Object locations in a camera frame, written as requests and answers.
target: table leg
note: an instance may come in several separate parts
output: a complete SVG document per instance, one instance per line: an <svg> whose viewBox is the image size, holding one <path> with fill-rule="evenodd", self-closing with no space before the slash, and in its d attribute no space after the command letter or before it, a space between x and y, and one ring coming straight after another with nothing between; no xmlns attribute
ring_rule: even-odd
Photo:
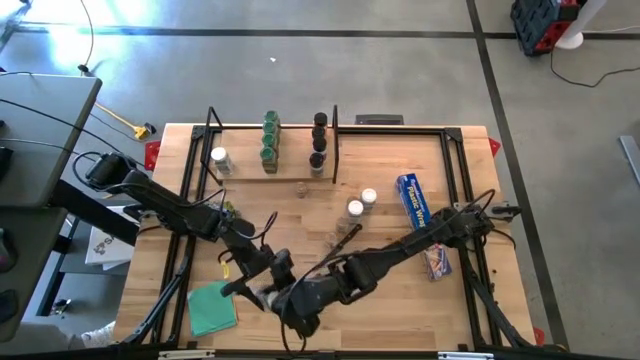
<svg viewBox="0 0 640 360"><path fill-rule="evenodd" d="M64 180L59 180L49 203L63 207L107 234L135 246L138 226L109 210Z"/></svg>

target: black lid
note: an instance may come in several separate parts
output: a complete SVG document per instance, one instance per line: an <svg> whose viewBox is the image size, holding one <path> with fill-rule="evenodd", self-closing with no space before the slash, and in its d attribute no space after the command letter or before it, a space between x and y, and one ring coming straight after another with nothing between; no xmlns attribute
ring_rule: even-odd
<svg viewBox="0 0 640 360"><path fill-rule="evenodd" d="M327 114L317 113L313 116L313 123L317 126L327 126Z"/></svg>
<svg viewBox="0 0 640 360"><path fill-rule="evenodd" d="M309 164L311 164L311 167L314 169L322 167L323 162L324 156L322 156L322 154L320 153L313 153L311 154L311 156L309 156Z"/></svg>
<svg viewBox="0 0 640 360"><path fill-rule="evenodd" d="M317 152L323 152L327 149L327 140L325 138L313 139L313 150Z"/></svg>
<svg viewBox="0 0 640 360"><path fill-rule="evenodd" d="M316 138L324 138L325 130L322 126L314 126L313 130L311 130L311 136Z"/></svg>

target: green lid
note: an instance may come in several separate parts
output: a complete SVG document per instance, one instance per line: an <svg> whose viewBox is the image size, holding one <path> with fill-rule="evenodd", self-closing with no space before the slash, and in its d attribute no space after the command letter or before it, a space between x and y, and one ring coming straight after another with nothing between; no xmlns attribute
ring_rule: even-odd
<svg viewBox="0 0 640 360"><path fill-rule="evenodd" d="M277 122L278 113L273 110L267 111L267 113L264 115L264 121Z"/></svg>
<svg viewBox="0 0 640 360"><path fill-rule="evenodd" d="M260 151L260 158L264 161L270 161L270 160L275 160L276 158L276 152L275 150L273 150L272 148L265 146L262 148L262 150Z"/></svg>
<svg viewBox="0 0 640 360"><path fill-rule="evenodd" d="M272 122L265 121L264 124L262 124L262 130L264 130L265 134L275 134L277 127L278 126Z"/></svg>
<svg viewBox="0 0 640 360"><path fill-rule="evenodd" d="M262 135L262 144L264 146L275 147L276 137L274 134L264 134Z"/></svg>

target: yellow tool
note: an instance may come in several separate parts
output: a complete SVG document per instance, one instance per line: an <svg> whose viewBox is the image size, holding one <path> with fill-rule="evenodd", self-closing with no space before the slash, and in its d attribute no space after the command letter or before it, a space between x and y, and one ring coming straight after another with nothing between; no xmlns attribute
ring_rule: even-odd
<svg viewBox="0 0 640 360"><path fill-rule="evenodd" d="M95 103L95 105L101 109L102 111L106 112L107 114L113 116L116 120L120 121L121 123L127 125L128 127L130 127L131 129L133 129L133 134L136 137L136 139L138 140L144 140L147 137L149 137L149 135L151 134L155 134L156 133L156 128L149 124L149 123L145 123L144 126L137 126L137 125L133 125L132 123L130 123L129 121L125 120L124 118L118 116L116 113L114 113L113 111L107 109L106 107Z"/></svg>

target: wooden table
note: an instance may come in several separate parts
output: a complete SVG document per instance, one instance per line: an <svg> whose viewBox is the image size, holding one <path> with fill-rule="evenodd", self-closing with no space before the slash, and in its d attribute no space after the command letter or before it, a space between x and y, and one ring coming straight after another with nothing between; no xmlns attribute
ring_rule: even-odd
<svg viewBox="0 0 640 360"><path fill-rule="evenodd" d="M153 176L155 181L176 193L183 176L192 126L166 126ZM500 201L502 196L486 129L481 126L461 129L474 195L493 188L497 191L495 200ZM228 131L234 130L217 134L214 144L224 142ZM341 135L339 142L337 184L332 184L330 179L307 181L309 193L304 199L296 197L298 180L293 178L225 180L227 199L245 219L256 225L257 231L262 229L272 211L279 212L266 241L274 251L284 247L291 251L296 276L302 275L328 252L328 234L335 231L336 219L344 212L347 198L366 187L376 189L378 202L372 213L363 219L364 229L345 251L384 246L410 231L409 220L393 186L398 175L416 173L432 212L449 205L442 151L435 137ZM255 151L257 157L259 149L251 148L250 142L238 146ZM242 149L228 151L232 161L244 156L239 154L244 151ZM455 151L452 155L454 164L457 164ZM454 168L457 183L462 184L459 169L457 166ZM196 165L191 189L196 187L198 173L199 165ZM216 189L217 185L210 180L205 193ZM464 199L461 186L458 186L458 191L460 198ZM504 224L496 225L503 231L509 231ZM130 334L157 300L169 237L168 231L159 229L138 238L116 319L115 339L123 339ZM222 279L222 270L215 259L224 249L221 241L215 244L197 242L190 290ZM521 335L534 342L513 245L508 239L492 233L485 249L491 281L495 283L496 301ZM415 256L394 267L380 281L377 290L362 300L350 306L336 303L327 307L320 314L320 328L308 340L307 349L422 351L454 350L461 343L471 346L458 256L456 250L447 251L453 274L438 282L427 280L425 264L420 256ZM181 258L182 253L179 253L176 267ZM232 269L231 278L237 277L239 271ZM261 275L250 284L266 280ZM477 302L483 336L490 339L486 311L482 303ZM187 341L195 340L198 348L283 350L279 320L275 314L261 312L242 297L235 297L234 303L238 317L236 327L198 338L191 336L186 313L180 344L184 346ZM168 306L164 336L169 332L174 304L175 297ZM298 349L301 344L294 332L288 330L287 335L292 349Z"/></svg>

